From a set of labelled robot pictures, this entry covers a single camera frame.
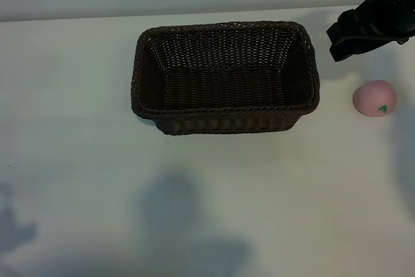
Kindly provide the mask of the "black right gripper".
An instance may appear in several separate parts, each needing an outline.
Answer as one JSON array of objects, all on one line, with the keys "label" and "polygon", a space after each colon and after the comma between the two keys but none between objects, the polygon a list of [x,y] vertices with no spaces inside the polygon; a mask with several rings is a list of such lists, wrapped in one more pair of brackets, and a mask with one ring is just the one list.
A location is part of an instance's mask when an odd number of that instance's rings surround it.
[{"label": "black right gripper", "polygon": [[380,43],[404,43],[414,36],[414,0],[365,0],[341,13],[327,35],[336,62],[377,49]]}]

